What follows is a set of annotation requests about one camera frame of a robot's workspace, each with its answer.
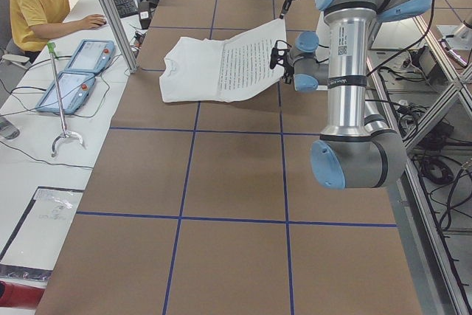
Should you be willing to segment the white long-sleeve printed t-shirt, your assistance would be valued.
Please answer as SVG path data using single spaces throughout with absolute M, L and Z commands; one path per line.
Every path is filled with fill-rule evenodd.
M 159 78 L 165 103 L 236 102 L 274 85 L 284 69 L 270 68 L 271 50 L 285 40 L 285 21 L 275 19 L 224 41 L 181 37 L 165 55 Z

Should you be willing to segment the black keyboard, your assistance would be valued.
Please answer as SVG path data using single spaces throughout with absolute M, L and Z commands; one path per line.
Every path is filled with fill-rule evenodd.
M 138 14 L 138 8 L 134 0 L 113 0 L 120 18 L 127 18 Z

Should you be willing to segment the blue-grey teach pendant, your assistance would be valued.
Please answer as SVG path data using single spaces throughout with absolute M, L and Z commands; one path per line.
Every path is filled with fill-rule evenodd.
M 115 49 L 113 41 L 84 39 L 70 58 L 65 70 L 99 74 L 111 62 Z
M 85 72 L 62 71 L 58 74 L 60 98 L 66 115 L 74 114 L 88 99 L 95 84 L 95 75 Z M 36 111 L 59 113 L 55 81 L 37 102 Z

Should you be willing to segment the metal reacher grabber tool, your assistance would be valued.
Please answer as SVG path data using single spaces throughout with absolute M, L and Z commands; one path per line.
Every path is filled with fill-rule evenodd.
M 46 46 L 47 46 L 50 60 L 51 60 L 52 73 L 54 75 L 55 92 L 56 92 L 56 96 L 58 100 L 58 108 L 59 108 L 59 115 L 60 115 L 61 129 L 62 129 L 61 133 L 55 138 L 55 140 L 52 143 L 51 157 L 56 157 L 58 154 L 58 143 L 61 139 L 76 139 L 82 145 L 83 148 L 85 148 L 86 146 L 85 146 L 85 142 L 81 134 L 68 129 L 66 118 L 65 118 L 65 112 L 63 108 L 62 95 L 60 91 L 60 81 L 59 81 L 58 71 L 57 71 L 57 67 L 55 63 L 55 59 L 56 59 L 55 44 L 53 42 L 48 42 Z

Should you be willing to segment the person in yellow shirt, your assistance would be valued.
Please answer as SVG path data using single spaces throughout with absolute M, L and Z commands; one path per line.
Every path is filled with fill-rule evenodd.
M 104 15 L 92 14 L 66 22 L 69 0 L 10 0 L 14 44 L 29 58 L 38 55 L 48 41 L 106 24 Z

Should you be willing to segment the clear plastic bag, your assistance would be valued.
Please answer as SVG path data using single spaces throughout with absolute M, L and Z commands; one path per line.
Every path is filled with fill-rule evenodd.
M 59 187 L 38 187 L 28 213 L 34 221 L 70 224 L 75 216 L 83 190 Z

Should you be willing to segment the aluminium frame post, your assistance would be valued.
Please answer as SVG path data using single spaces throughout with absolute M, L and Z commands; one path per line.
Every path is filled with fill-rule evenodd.
M 128 42 L 125 29 L 122 25 L 119 13 L 114 5 L 113 0 L 99 0 L 107 22 L 110 24 L 111 30 L 114 34 L 116 43 L 121 51 L 123 58 L 128 67 L 128 71 L 133 74 L 137 70 L 137 62 L 134 56 L 133 51 L 131 50 L 131 45 Z

